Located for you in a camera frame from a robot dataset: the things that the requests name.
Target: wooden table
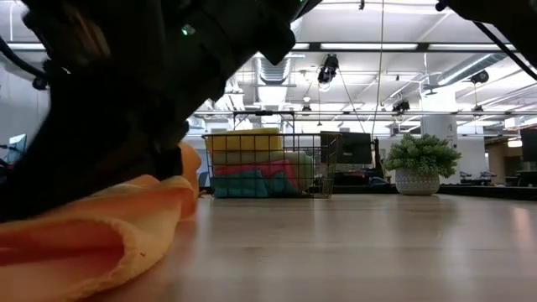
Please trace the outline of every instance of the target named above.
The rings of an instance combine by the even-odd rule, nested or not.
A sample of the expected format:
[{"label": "wooden table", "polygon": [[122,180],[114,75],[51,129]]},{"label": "wooden table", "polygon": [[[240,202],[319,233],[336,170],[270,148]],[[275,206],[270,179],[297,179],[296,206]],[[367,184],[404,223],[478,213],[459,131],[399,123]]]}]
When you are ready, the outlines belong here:
[{"label": "wooden table", "polygon": [[536,301],[537,204],[201,200],[168,257],[90,301]]}]

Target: wire basket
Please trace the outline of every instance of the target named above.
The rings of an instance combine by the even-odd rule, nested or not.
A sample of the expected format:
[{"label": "wire basket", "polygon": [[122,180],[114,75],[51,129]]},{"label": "wire basket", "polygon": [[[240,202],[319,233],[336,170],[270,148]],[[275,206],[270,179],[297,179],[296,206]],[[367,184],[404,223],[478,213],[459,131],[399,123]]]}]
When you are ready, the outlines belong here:
[{"label": "wire basket", "polygon": [[204,135],[216,198],[330,198],[340,134]]}]

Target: ceiling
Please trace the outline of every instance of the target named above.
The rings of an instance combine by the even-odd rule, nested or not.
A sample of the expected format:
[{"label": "ceiling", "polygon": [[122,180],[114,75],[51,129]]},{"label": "ceiling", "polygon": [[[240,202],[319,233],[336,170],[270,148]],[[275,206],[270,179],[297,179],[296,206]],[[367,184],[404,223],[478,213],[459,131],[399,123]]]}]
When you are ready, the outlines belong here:
[{"label": "ceiling", "polygon": [[[297,41],[314,44],[330,42],[358,43],[442,43],[442,44],[483,44],[491,41],[469,21],[451,11],[438,13],[434,9],[435,0],[385,0],[384,13],[381,0],[367,0],[363,11],[358,9],[357,1],[325,0],[317,8],[303,17]],[[13,1],[0,0],[0,34],[5,40],[15,42],[36,41],[20,21],[24,7]],[[10,23],[10,11],[13,12]],[[494,28],[491,30],[504,42],[508,41]],[[299,58],[293,59],[288,88],[281,100],[279,109],[300,110],[305,104],[305,96],[310,98],[311,108],[316,111],[352,110],[350,101],[363,111],[375,110],[377,104],[384,104],[391,110],[388,99],[396,91],[415,80],[420,75],[438,74],[453,68],[472,53],[451,52],[352,52],[333,51],[339,59],[340,73],[331,83],[329,91],[319,91],[316,77],[327,53],[318,51],[293,51]],[[19,52],[25,60],[38,64],[44,54]],[[243,108],[263,108],[264,100],[259,98],[258,78],[255,61],[250,60],[236,74],[237,83],[244,92]],[[477,85],[477,93],[471,83],[459,82],[451,88],[456,93],[457,109],[469,110],[476,103],[494,97],[508,95],[534,83],[528,75],[520,72],[516,64],[507,58],[487,68],[490,80],[485,85]],[[411,84],[404,90],[412,110],[420,109],[420,85]],[[537,108],[537,90],[514,97],[507,102],[498,102],[487,107],[490,111],[505,111],[514,108]],[[503,117],[495,117],[482,122],[489,126],[501,122]]]}]

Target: monitor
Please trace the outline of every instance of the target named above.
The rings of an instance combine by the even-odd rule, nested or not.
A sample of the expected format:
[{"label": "monitor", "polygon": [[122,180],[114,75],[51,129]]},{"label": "monitor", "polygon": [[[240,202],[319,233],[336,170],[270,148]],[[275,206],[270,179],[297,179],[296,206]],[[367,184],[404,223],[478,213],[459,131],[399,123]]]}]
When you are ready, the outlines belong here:
[{"label": "monitor", "polygon": [[[333,135],[341,134],[339,141],[339,151],[337,155],[338,164],[371,164],[373,157],[371,155],[371,134],[369,133],[338,133],[338,132],[321,132],[321,145],[325,146],[333,139]],[[323,162],[327,161],[327,152],[323,148],[321,152]]]},{"label": "monitor", "polygon": [[537,161],[537,129],[520,129],[524,162]]},{"label": "monitor", "polygon": [[26,151],[26,134],[20,134],[9,139],[8,156],[6,162],[15,164]]}]

